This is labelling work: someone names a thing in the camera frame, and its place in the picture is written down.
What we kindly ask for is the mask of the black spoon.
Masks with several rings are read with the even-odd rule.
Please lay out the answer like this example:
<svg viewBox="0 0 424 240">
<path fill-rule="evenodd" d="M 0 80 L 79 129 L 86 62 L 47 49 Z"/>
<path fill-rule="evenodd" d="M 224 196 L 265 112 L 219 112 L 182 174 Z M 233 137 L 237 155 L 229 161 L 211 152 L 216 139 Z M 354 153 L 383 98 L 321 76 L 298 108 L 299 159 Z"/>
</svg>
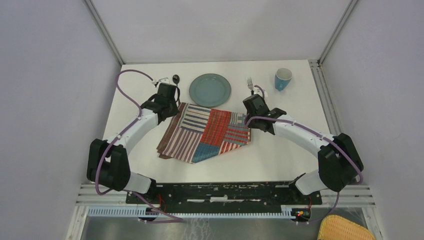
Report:
<svg viewBox="0 0 424 240">
<path fill-rule="evenodd" d="M 177 74 L 174 74 L 174 75 L 172 76 L 172 82 L 173 82 L 176 86 L 178 86 L 178 85 L 179 85 L 179 83 L 180 83 L 180 76 L 179 76 L 179 75 L 177 75 Z"/>
</svg>

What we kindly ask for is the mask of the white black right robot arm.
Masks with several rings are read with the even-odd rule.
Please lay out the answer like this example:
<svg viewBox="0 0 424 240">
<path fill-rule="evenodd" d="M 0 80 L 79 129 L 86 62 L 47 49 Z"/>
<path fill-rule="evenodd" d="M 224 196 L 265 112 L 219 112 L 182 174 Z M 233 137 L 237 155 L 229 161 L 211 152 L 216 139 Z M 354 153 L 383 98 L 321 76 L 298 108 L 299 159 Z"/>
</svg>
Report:
<svg viewBox="0 0 424 240">
<path fill-rule="evenodd" d="M 350 136 L 332 135 L 314 130 L 279 108 L 269 109 L 265 99 L 253 94 L 243 100 L 246 108 L 245 125 L 265 133 L 285 138 L 311 153 L 318 167 L 298 176 L 289 189 L 289 199 L 302 204 L 313 192 L 329 189 L 340 192 L 350 184 L 364 181 L 364 165 Z"/>
</svg>

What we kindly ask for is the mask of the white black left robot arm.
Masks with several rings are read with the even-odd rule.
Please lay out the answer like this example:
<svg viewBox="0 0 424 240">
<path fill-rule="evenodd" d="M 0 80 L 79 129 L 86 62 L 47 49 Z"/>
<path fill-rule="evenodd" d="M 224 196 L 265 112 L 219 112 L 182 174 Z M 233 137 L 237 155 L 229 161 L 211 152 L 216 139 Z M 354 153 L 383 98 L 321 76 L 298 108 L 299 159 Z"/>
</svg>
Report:
<svg viewBox="0 0 424 240">
<path fill-rule="evenodd" d="M 143 104 L 137 104 L 139 113 L 123 130 L 107 139 L 91 142 L 86 177 L 98 185 L 114 191 L 137 192 L 149 204 L 156 200 L 156 181 L 130 170 L 128 155 L 142 138 L 167 118 L 179 113 L 176 85 L 159 83 L 156 94 Z"/>
</svg>

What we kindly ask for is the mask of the blue ceramic mug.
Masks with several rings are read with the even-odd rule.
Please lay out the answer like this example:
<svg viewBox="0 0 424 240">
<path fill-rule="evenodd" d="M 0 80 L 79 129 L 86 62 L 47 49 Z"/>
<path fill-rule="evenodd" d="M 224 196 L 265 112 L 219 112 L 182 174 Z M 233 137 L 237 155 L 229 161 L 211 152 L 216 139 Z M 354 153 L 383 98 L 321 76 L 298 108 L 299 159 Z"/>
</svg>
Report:
<svg viewBox="0 0 424 240">
<path fill-rule="evenodd" d="M 274 76 L 274 88 L 281 92 L 283 91 L 290 81 L 292 80 L 293 73 L 288 68 L 279 68 Z"/>
</svg>

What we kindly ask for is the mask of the striped patchwork placemat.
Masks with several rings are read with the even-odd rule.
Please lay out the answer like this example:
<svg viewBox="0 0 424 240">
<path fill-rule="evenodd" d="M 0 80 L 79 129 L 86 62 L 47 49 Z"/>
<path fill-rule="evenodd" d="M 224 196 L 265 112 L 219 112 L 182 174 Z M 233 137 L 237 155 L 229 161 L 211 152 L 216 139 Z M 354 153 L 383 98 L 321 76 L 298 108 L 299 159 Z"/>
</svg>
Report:
<svg viewBox="0 0 424 240">
<path fill-rule="evenodd" d="M 183 102 L 157 146 L 161 159 L 196 164 L 251 142 L 246 115 Z"/>
</svg>

